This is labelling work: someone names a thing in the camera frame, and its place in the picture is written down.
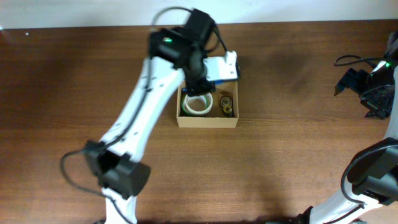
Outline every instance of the small round part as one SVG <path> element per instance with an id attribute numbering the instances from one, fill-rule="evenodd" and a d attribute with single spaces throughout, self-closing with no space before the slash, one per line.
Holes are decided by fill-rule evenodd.
<path id="1" fill-rule="evenodd" d="M 223 113 L 225 114 L 225 116 L 227 116 L 228 118 L 232 118 L 232 106 L 230 105 L 226 105 L 223 107 Z"/>
<path id="2" fill-rule="evenodd" d="M 225 113 L 230 113 L 232 112 L 232 107 L 230 105 L 226 105 L 224 106 L 223 110 Z"/>
<path id="3" fill-rule="evenodd" d="M 232 99 L 228 96 L 224 96 L 221 98 L 220 104 L 222 107 L 225 107 L 227 105 L 232 106 Z"/>

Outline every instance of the black bracket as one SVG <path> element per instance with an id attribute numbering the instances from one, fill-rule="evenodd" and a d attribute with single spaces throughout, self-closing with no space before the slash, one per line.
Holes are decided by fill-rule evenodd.
<path id="1" fill-rule="evenodd" d="M 359 152 L 359 156 L 380 147 L 398 144 L 393 138 Z M 398 200 L 398 147 L 387 147 L 372 153 L 359 161 L 348 173 L 347 179 L 353 185 L 353 193 L 377 199 L 380 204 L 390 205 Z"/>
<path id="2" fill-rule="evenodd" d="M 350 68 L 337 83 L 335 96 L 349 88 L 359 95 L 361 104 L 369 109 L 365 118 L 388 118 L 392 111 L 395 83 L 391 72 L 384 72 L 383 75 L 385 77 L 380 78 L 381 74 L 369 74 L 364 70 L 357 72 Z"/>
<path id="3" fill-rule="evenodd" d="M 85 158 L 98 178 L 98 185 L 114 190 L 125 200 L 137 196 L 148 181 L 150 167 L 130 161 L 127 153 L 118 156 L 108 150 L 95 150 L 103 145 L 94 141 L 87 141 L 85 145 L 85 149 L 90 149 L 85 152 Z"/>

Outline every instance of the wood grain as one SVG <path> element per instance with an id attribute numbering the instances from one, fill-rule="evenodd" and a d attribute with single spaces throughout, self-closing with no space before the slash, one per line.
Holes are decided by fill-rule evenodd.
<path id="1" fill-rule="evenodd" d="M 243 74 L 238 126 L 179 129 L 174 95 L 146 147 L 152 176 L 138 198 L 140 220 L 294 217 L 336 192 L 351 158 L 387 128 L 388 120 L 363 118 L 367 110 L 352 91 L 333 96 L 348 68 L 332 65 L 343 54 L 382 56 L 398 21 L 220 29 Z M 105 216 L 102 198 L 65 183 L 58 160 L 99 139 L 117 118 L 139 76 L 147 35 L 147 27 L 1 32 L 0 223 L 89 224 Z M 83 159 L 72 159 L 68 170 L 97 187 Z M 397 208 L 362 218 L 395 223 Z"/>

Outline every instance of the black wire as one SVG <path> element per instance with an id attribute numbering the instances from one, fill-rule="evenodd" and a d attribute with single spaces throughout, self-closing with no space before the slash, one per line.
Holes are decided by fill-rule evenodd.
<path id="1" fill-rule="evenodd" d="M 166 9 L 164 9 L 164 10 L 158 12 L 158 13 L 155 15 L 154 19 L 152 20 L 152 28 L 155 26 L 157 20 L 159 19 L 159 17 L 160 17 L 163 13 L 165 13 L 165 12 L 167 12 L 167 11 L 169 11 L 169 10 L 172 10 L 172 9 L 181 9 L 181 10 L 185 10 L 185 11 L 188 11 L 188 12 L 192 12 L 192 10 L 187 9 L 187 8 L 184 8 L 184 7 L 169 7 L 169 8 L 166 8 Z M 81 150 L 76 150 L 76 151 L 70 151 L 70 152 L 67 152 L 66 154 L 64 154 L 64 155 L 61 157 L 61 159 L 60 159 L 60 171 L 61 171 L 61 174 L 62 174 L 63 178 L 67 181 L 67 183 L 68 183 L 69 185 L 71 185 L 72 187 L 74 187 L 74 188 L 76 188 L 76 189 L 82 190 L 82 191 L 84 191 L 84 192 L 88 192 L 88 193 L 91 193 L 91 194 L 94 194 L 94 195 L 97 195 L 97 196 L 100 196 L 100 197 L 104 197 L 104 198 L 109 199 L 109 200 L 112 202 L 113 207 L 115 208 L 115 210 L 117 211 L 117 213 L 118 213 L 118 214 L 123 218 L 123 220 L 124 220 L 126 223 L 128 223 L 128 224 L 133 224 L 133 222 L 131 222 L 130 220 L 128 220 L 128 219 L 123 215 L 123 213 L 120 211 L 118 205 L 116 204 L 116 200 L 115 200 L 115 199 L 113 199 L 113 198 L 110 197 L 109 195 L 102 194 L 102 192 L 100 192 L 100 191 L 93 190 L 93 189 L 89 189 L 89 188 L 87 188 L 87 187 L 81 186 L 81 185 L 75 183 L 74 181 L 72 181 L 72 179 L 69 177 L 69 175 L 68 175 L 67 172 L 66 172 L 66 169 L 65 169 L 65 161 L 66 161 L 66 159 L 67 159 L 68 157 L 70 157 L 70 156 L 81 155 L 81 154 L 83 154 L 83 153 L 86 152 L 86 151 L 94 151 L 94 150 L 96 150 L 96 151 L 103 151 L 103 150 L 107 149 L 108 147 L 110 147 L 110 146 L 116 144 L 117 142 L 119 142 L 119 141 L 129 132 L 129 130 L 131 129 L 132 125 L 134 124 L 134 122 L 135 122 L 135 120 L 136 120 L 136 118 L 137 118 L 138 113 L 140 112 L 140 110 L 141 110 L 141 108 L 142 108 L 142 106 L 143 106 L 143 104 L 144 104 L 144 102 L 145 102 L 145 100 L 146 100 L 146 98 L 147 98 L 147 95 L 148 95 L 147 93 L 150 91 L 149 88 L 150 88 L 151 76 L 152 76 L 152 60 L 151 60 L 151 58 L 149 58 L 149 61 L 148 61 L 147 83 L 146 83 L 145 88 L 144 88 L 144 96 L 141 97 L 140 102 L 138 103 L 137 110 L 134 112 L 134 115 L 131 117 L 129 123 L 128 123 L 127 126 L 124 128 L 124 130 L 122 131 L 121 134 L 119 134 L 114 140 L 112 140 L 112 141 L 109 142 L 109 143 L 106 143 L 106 144 L 103 145 L 103 146 L 94 147 L 94 148 L 88 148 L 88 149 L 81 149 Z"/>
<path id="2" fill-rule="evenodd" d="M 361 208 L 364 208 L 363 205 L 358 205 L 357 207 L 355 207 L 354 209 L 352 209 L 351 211 L 349 211 L 347 214 L 343 215 L 342 217 L 340 217 L 340 218 L 338 218 L 338 219 L 336 219 L 336 220 L 327 222 L 327 223 L 323 223 L 323 224 L 333 224 L 333 223 L 342 221 L 343 219 L 347 218 L 349 215 L 351 215 L 352 213 L 358 211 L 358 210 L 361 209 Z"/>
<path id="3" fill-rule="evenodd" d="M 70 157 L 70 156 L 77 156 L 77 155 L 82 155 L 82 154 L 83 154 L 83 150 L 76 150 L 76 151 L 68 152 L 68 153 L 66 153 L 65 155 L 63 155 L 63 156 L 61 157 L 61 160 L 60 160 L 60 170 L 61 170 L 61 174 L 62 174 L 63 178 L 68 182 L 68 184 L 70 184 L 71 186 L 74 186 L 75 188 L 77 188 L 77 189 L 79 189 L 79 190 L 82 190 L 82 191 L 84 191 L 84 192 L 88 192 L 88 193 L 91 193 L 91 194 L 94 194 L 94 195 L 97 195 L 97 196 L 100 196 L 100 197 L 109 199 L 109 200 L 112 202 L 114 209 L 115 209 L 115 210 L 118 212 L 118 214 L 120 215 L 120 217 L 122 217 L 122 219 L 123 219 L 126 223 L 128 223 L 128 224 L 133 224 L 133 222 L 131 222 L 127 217 L 125 217 L 125 216 L 123 215 L 123 213 L 120 211 L 120 208 L 119 208 L 118 205 L 116 204 L 116 200 L 113 199 L 111 196 L 102 194 L 102 192 L 100 192 L 100 191 L 93 190 L 93 189 L 89 189 L 89 188 L 87 188 L 87 187 L 81 186 L 81 185 L 75 183 L 75 182 L 69 177 L 69 175 L 67 174 L 67 172 L 66 172 L 66 170 L 65 170 L 65 161 L 66 161 L 66 159 L 67 159 L 68 157 Z"/>
<path id="4" fill-rule="evenodd" d="M 341 56 L 338 59 L 336 59 L 336 61 L 334 63 L 334 66 L 344 66 L 344 65 L 346 65 L 346 64 L 337 64 L 338 61 L 340 61 L 341 59 L 344 59 L 344 58 L 356 58 L 356 59 L 359 59 L 359 60 L 364 60 L 364 58 L 362 58 L 360 56 L 357 56 L 357 55 L 344 55 L 344 56 Z M 367 63 L 372 68 L 376 68 L 377 67 L 377 65 L 375 63 L 372 63 L 370 61 L 363 61 L 363 62 Z"/>
<path id="5" fill-rule="evenodd" d="M 366 153 L 364 153 L 362 156 L 359 156 L 358 158 L 356 158 L 350 165 L 347 166 L 347 168 L 344 170 L 343 175 L 341 176 L 341 181 L 340 181 L 340 188 L 341 188 L 341 192 L 343 193 L 344 197 L 349 200 L 350 202 L 354 202 L 354 203 L 358 203 L 358 204 L 366 204 L 363 201 L 360 200 L 355 200 L 353 198 L 351 198 L 350 196 L 348 196 L 347 191 L 345 189 L 345 180 L 347 178 L 348 173 L 350 172 L 350 170 L 362 159 L 364 159 L 366 156 L 373 154 L 375 152 L 384 150 L 384 149 L 388 149 L 389 147 L 398 147 L 398 144 L 391 144 L 391 145 L 387 145 L 387 146 L 383 146 L 377 149 L 373 149 L 372 151 L 368 151 Z"/>
<path id="6" fill-rule="evenodd" d="M 356 56 L 356 55 L 344 55 L 344 56 L 341 56 L 338 59 L 336 59 L 336 61 L 335 61 L 335 63 L 333 65 L 334 66 L 346 66 L 346 65 L 353 65 L 353 64 L 361 63 L 361 62 L 368 63 L 368 62 L 371 62 L 371 61 L 381 61 L 381 60 L 388 62 L 388 59 L 386 59 L 386 58 L 362 58 L 362 59 L 359 59 L 359 60 L 355 60 L 353 62 L 337 63 L 339 60 L 341 60 L 343 58 L 352 57 L 352 56 Z"/>

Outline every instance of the wooden table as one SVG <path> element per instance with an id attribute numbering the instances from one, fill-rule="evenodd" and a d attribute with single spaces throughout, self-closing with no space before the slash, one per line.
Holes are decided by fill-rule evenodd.
<path id="1" fill-rule="evenodd" d="M 333 96 L 348 67 L 332 65 L 344 54 L 382 56 L 398 21 L 220 27 L 243 74 L 238 126 L 180 129 L 174 95 L 146 147 L 152 175 L 138 198 L 140 220 L 295 217 L 339 190 L 351 158 L 386 131 L 388 120 L 364 119 L 354 92 Z M 1 32 L 0 223 L 89 224 L 105 216 L 104 200 L 67 185 L 58 160 L 98 140 L 118 117 L 147 35 L 148 27 Z M 71 159 L 68 171 L 98 189 L 83 159 Z M 362 218 L 396 223 L 397 208 Z"/>

